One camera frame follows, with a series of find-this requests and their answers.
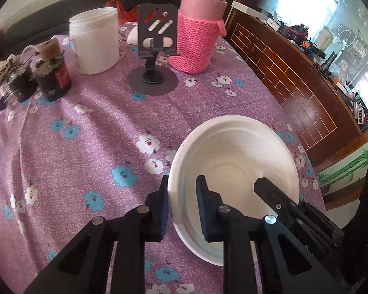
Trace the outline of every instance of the metal screw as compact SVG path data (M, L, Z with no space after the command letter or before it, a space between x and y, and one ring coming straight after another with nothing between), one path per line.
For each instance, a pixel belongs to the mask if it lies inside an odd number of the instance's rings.
M101 216L97 216L97 217L94 217L91 222L93 223L93 225L100 225L101 223L103 223L104 221L104 218L101 217Z
M138 207L138 212L139 213L147 213L149 212L150 208L147 205L140 205Z
M275 216L265 216L264 221L268 224L274 224L277 222L277 218Z
M230 211L230 207L228 205L220 205L218 211L220 213L228 213Z

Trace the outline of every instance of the white mug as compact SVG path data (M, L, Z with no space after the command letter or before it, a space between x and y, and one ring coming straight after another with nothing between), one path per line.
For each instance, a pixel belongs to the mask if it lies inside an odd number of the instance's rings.
M69 20L71 47L79 61L79 72L92 75L104 72L119 59L118 12L99 8Z

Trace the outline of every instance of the pink knitted sleeve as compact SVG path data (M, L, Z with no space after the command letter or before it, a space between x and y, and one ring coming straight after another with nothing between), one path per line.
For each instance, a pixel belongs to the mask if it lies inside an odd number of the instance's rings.
M225 36L224 22L203 21L178 14L177 54L169 63L177 70L189 74L204 71L209 64L218 36Z

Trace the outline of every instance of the floral tablecloth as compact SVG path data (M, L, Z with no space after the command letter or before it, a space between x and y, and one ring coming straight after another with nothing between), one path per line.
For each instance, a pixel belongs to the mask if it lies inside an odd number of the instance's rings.
M177 88L151 97L126 85L143 65L136 47L122 42L113 68L82 75L67 39L56 37L66 50L69 93L51 103L37 90L0 113L0 274L15 294L94 216L112 219L142 204L185 137L217 116L248 116L277 132L296 162L301 197L325 210L287 115L222 38L206 71L175 71ZM169 66L162 56L157 64ZM171 222L162 243L146 244L147 294L222 293L222 272L187 249Z

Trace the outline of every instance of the green bamboo painting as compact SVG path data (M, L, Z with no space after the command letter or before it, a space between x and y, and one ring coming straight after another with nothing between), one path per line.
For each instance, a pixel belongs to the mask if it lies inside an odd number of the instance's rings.
M322 171L317 175L320 185L334 184L343 178L348 177L349 181L353 180L353 173L359 169L368 167L368 149L363 149L364 152L353 161L349 162L346 166L339 169L333 174L326 174Z

